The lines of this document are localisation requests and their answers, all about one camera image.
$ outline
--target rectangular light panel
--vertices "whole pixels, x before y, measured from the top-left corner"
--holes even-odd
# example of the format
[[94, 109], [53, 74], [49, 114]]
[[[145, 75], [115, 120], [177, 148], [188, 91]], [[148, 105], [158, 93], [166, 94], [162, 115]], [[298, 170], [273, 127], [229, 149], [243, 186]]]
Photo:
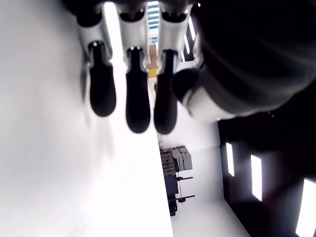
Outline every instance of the rectangular light panel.
[[148, 20], [148, 22], [155, 22], [155, 21], [159, 21], [159, 19]]
[[147, 6], [154, 6], [154, 5], [158, 5], [159, 2], [158, 1], [150, 1], [149, 3], [147, 3]]
[[159, 11], [159, 7], [149, 8], [148, 12], [151, 12], [151, 11]]
[[150, 15], [148, 15], [148, 16], [149, 16], [149, 17], [159, 16], [159, 13], [150, 14]]
[[226, 153], [227, 153], [227, 163], [228, 163], [228, 172], [235, 176], [234, 171], [234, 158], [233, 158], [233, 147], [231, 144], [226, 143]]
[[251, 155], [252, 194], [262, 201], [261, 159]]
[[185, 62], [185, 58], [184, 58], [184, 54], [183, 54], [183, 51], [181, 52], [181, 56], [182, 56], [182, 62]]
[[313, 237], [316, 228], [316, 183], [304, 179], [303, 197], [296, 234], [299, 237]]
[[184, 43], [186, 45], [187, 54], [189, 54], [190, 53], [190, 49], [189, 49], [189, 43], [188, 43], [187, 35], [184, 35]]
[[191, 17], [189, 17], [189, 28], [190, 28], [192, 40], [194, 40], [196, 38], [196, 33], [194, 31], [194, 28], [193, 28], [193, 23], [192, 23]]
[[149, 26], [151, 27], [151, 26], [158, 26], [158, 25], [159, 25], [159, 24], [152, 24], [152, 25], [149, 25]]

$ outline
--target cardboard box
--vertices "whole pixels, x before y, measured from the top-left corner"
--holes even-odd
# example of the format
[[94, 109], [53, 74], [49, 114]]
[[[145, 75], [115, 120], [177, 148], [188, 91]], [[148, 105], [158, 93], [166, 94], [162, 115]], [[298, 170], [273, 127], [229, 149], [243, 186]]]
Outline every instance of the cardboard box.
[[148, 65], [148, 69], [157, 69], [157, 48], [156, 45], [149, 45], [149, 57], [150, 64]]

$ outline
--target robotic hand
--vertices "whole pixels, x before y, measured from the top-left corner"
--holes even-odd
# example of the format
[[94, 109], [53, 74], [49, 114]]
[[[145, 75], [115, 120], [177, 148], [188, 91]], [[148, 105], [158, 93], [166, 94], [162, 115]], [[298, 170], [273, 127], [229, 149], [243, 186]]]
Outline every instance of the robotic hand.
[[[126, 73], [126, 120], [135, 133], [150, 123], [147, 92], [147, 5], [113, 0], [118, 9]], [[110, 115], [116, 104], [112, 56], [104, 0], [65, 0], [77, 18], [90, 62], [90, 102]], [[161, 134], [177, 120], [177, 100], [191, 116], [205, 120], [269, 111], [306, 88], [316, 76], [315, 7], [308, 0], [161, 0], [158, 38], [158, 91], [154, 122]], [[198, 21], [195, 62], [180, 68], [188, 18]]]

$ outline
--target black fingertip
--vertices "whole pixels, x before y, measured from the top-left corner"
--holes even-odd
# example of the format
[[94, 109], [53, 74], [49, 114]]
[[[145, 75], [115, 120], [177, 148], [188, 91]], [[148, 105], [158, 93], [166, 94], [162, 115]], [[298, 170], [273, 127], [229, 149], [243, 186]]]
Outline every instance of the black fingertip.
[[104, 63], [102, 54], [104, 46], [98, 44], [91, 48], [93, 65], [90, 69], [90, 103], [97, 116], [109, 116], [116, 107], [116, 91], [113, 77], [113, 67]]
[[171, 80], [174, 76], [174, 61], [177, 53], [166, 50], [164, 70], [157, 75], [158, 89], [154, 111], [154, 123], [157, 132], [162, 135], [169, 134], [177, 122], [177, 98], [171, 91]]
[[130, 71], [126, 74], [126, 122], [134, 133], [143, 133], [150, 124], [150, 104], [148, 97], [147, 72], [140, 68], [142, 51], [130, 50]]

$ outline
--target white table surface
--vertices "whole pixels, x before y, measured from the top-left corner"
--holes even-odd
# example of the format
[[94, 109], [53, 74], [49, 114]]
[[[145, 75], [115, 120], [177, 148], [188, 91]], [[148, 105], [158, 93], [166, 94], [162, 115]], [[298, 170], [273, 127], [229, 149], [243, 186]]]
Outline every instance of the white table surface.
[[125, 122], [125, 65], [107, 19], [117, 107], [81, 101], [82, 50], [55, 0], [0, 2], [0, 236], [171, 237], [157, 135]]

